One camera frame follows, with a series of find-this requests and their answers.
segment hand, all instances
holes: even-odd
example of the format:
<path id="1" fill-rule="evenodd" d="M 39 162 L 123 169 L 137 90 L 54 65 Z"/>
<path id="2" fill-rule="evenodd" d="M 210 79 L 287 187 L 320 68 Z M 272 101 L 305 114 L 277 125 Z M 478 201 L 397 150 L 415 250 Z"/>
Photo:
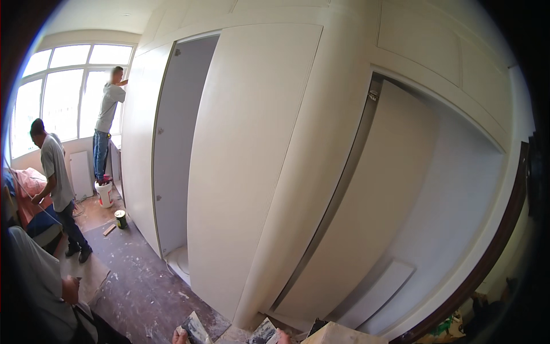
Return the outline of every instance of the hand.
<path id="1" fill-rule="evenodd" d="M 38 205 L 43 198 L 44 197 L 40 197 L 40 195 L 36 195 L 31 199 L 31 203 Z"/>
<path id="2" fill-rule="evenodd" d="M 279 334 L 279 340 L 277 341 L 277 344 L 290 344 L 290 336 L 289 335 L 287 335 L 281 329 L 277 329 L 277 333 Z"/>
<path id="3" fill-rule="evenodd" d="M 181 335 L 178 334 L 178 330 L 174 330 L 174 335 L 172 336 L 172 344 L 185 344 L 187 341 L 187 331 L 183 330 Z"/>

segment gray t-shirt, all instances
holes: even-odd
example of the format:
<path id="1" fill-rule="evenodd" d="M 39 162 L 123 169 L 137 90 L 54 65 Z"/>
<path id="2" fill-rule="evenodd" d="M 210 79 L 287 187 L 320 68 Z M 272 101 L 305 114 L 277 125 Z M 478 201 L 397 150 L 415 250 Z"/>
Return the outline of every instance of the gray t-shirt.
<path id="1" fill-rule="evenodd" d="M 56 175 L 56 187 L 49 194 L 52 197 L 53 209 L 62 212 L 73 200 L 74 192 L 65 168 L 63 147 L 57 135 L 48 134 L 44 139 L 40 149 L 40 161 L 46 178 L 50 178 L 52 174 Z"/>
<path id="2" fill-rule="evenodd" d="M 96 130 L 108 133 L 113 125 L 114 112 L 117 102 L 124 102 L 126 91 L 120 86 L 106 83 L 103 87 L 103 99 L 101 100 L 101 112 L 97 117 Z"/>
<path id="3" fill-rule="evenodd" d="M 76 331 L 76 317 L 72 307 L 61 299 L 61 271 L 59 260 L 44 251 L 20 227 L 8 230 L 18 270 L 23 283 L 30 292 L 32 302 L 38 308 L 38 315 L 60 343 L 68 343 Z M 90 307 L 79 302 L 78 307 L 92 317 Z M 86 318 L 78 317 L 86 330 L 97 342 L 97 330 Z"/>

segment white bucket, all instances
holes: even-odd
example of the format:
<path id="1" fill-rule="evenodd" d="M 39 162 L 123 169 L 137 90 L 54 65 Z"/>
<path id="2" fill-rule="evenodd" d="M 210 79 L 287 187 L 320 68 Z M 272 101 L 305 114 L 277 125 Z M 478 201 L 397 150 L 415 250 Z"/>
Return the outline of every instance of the white bucket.
<path id="1" fill-rule="evenodd" d="M 103 208 L 109 208 L 113 205 L 114 200 L 111 198 L 111 192 L 113 191 L 113 183 L 109 182 L 105 185 L 99 185 L 95 183 L 97 194 L 100 196 L 100 205 Z"/>

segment window frame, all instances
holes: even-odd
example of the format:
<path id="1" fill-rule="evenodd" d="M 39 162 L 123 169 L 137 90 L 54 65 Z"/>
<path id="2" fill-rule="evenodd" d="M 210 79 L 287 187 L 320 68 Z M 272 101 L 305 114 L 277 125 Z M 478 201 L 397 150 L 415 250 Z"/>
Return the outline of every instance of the window frame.
<path id="1" fill-rule="evenodd" d="M 53 53 L 54 53 L 56 48 L 74 46 L 74 45 L 90 45 L 90 49 L 88 50 L 88 56 L 86 57 L 86 63 L 84 63 L 84 64 L 65 65 L 63 67 L 50 68 L 50 64 L 52 63 Z M 92 56 L 92 51 L 94 50 L 94 46 L 96 46 L 96 45 L 114 45 L 114 46 L 131 47 L 132 50 L 131 50 L 131 53 L 130 53 L 130 58 L 129 58 L 128 64 L 90 63 L 90 58 Z M 68 142 L 68 141 L 72 141 L 72 140 L 81 139 L 81 137 L 80 137 L 80 115 L 81 115 L 82 100 L 83 100 L 83 96 L 84 96 L 84 92 L 85 92 L 85 88 L 86 88 L 86 82 L 88 80 L 88 73 L 99 71 L 99 70 L 109 70 L 109 68 L 113 68 L 113 67 L 116 67 L 116 66 L 119 65 L 124 69 L 123 80 L 124 80 L 124 78 L 128 78 L 128 74 L 130 72 L 130 68 L 131 68 L 132 62 L 134 60 L 134 54 L 136 52 L 137 47 L 138 47 L 137 43 L 117 42 L 117 41 L 72 41 L 72 42 L 60 43 L 60 44 L 56 44 L 56 45 L 52 45 L 52 46 L 41 47 L 41 49 L 36 51 L 35 53 L 50 50 L 50 49 L 52 50 L 52 52 L 49 55 L 47 68 L 44 69 L 44 70 L 41 70 L 37 73 L 29 74 L 25 77 L 22 77 L 19 80 L 19 83 L 17 85 L 18 91 L 19 91 L 19 88 L 21 86 L 23 86 L 27 83 L 30 83 L 32 81 L 42 79 L 42 90 L 40 92 L 40 113 L 38 114 L 38 117 L 41 119 L 42 115 L 43 115 L 43 110 L 44 110 L 44 93 L 46 91 L 46 79 L 47 79 L 48 74 L 55 73 L 55 72 L 63 72 L 65 70 L 83 69 L 84 71 L 83 71 L 83 74 L 82 74 L 82 81 L 80 83 L 80 91 L 79 91 L 79 99 L 78 99 L 78 111 L 77 111 L 77 118 L 76 118 L 76 138 L 65 140 L 63 142 Z M 124 117 L 124 112 L 123 112 L 124 111 L 124 104 L 119 104 L 119 106 L 121 106 L 121 108 L 120 108 L 120 118 L 119 118 L 119 121 L 120 121 L 119 122 L 119 130 L 116 133 L 111 133 L 111 135 L 120 135 L 121 134 L 122 120 L 123 120 L 123 117 Z M 17 157 L 13 156 L 13 140 L 12 140 L 12 125 L 11 124 L 9 125 L 9 135 L 8 136 L 9 136 L 9 148 L 10 148 L 9 149 L 9 151 L 10 151 L 9 154 L 10 154 L 10 157 L 11 157 L 11 159 L 17 159 L 18 157 L 20 157 L 22 155 L 17 156 Z"/>

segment sneaker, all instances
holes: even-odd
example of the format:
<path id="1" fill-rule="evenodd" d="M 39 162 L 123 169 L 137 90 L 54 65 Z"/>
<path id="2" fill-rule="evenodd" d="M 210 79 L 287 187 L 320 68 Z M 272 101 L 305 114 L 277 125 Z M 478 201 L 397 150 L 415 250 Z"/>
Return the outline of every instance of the sneaker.
<path id="1" fill-rule="evenodd" d="M 78 262 L 83 264 L 88 260 L 88 257 L 92 254 L 92 248 L 90 247 L 87 250 L 82 250 L 80 256 L 78 257 Z"/>
<path id="2" fill-rule="evenodd" d="M 65 256 L 67 258 L 73 256 L 75 253 L 80 252 L 80 246 L 69 246 L 69 248 L 65 251 Z"/>

